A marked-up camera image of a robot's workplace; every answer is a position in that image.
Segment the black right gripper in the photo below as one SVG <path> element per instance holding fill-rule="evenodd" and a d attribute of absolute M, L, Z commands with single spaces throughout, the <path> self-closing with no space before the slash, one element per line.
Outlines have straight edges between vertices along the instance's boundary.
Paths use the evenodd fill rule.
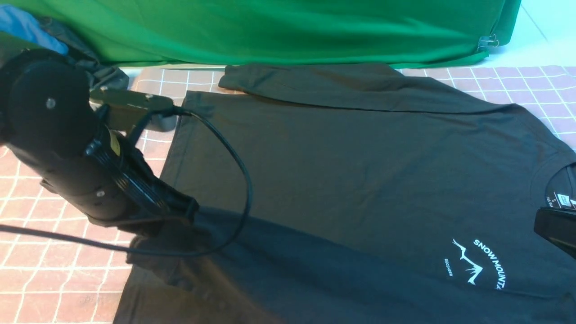
<path fill-rule="evenodd" d="M 576 258 L 576 212 L 572 209 L 539 208 L 534 232 Z"/>

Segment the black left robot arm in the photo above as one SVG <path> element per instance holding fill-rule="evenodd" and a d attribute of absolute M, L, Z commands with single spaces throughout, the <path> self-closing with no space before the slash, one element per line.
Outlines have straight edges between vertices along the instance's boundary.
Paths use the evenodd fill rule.
<path fill-rule="evenodd" d="M 136 147 L 152 111 L 127 128 L 92 109 L 85 75 L 45 50 L 25 50 L 1 68 L 1 143 L 88 220 L 154 236 L 165 223 L 191 225 L 198 202 L 157 178 Z"/>

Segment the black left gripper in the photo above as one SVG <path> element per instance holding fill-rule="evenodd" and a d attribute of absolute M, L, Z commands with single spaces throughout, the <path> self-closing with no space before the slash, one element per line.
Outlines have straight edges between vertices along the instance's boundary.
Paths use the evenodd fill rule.
<path fill-rule="evenodd" d="M 62 157 L 40 158 L 43 186 L 92 224 L 153 237 L 166 223 L 193 223 L 199 203 L 157 178 L 140 150 L 117 132 L 99 128 L 88 145 Z"/>

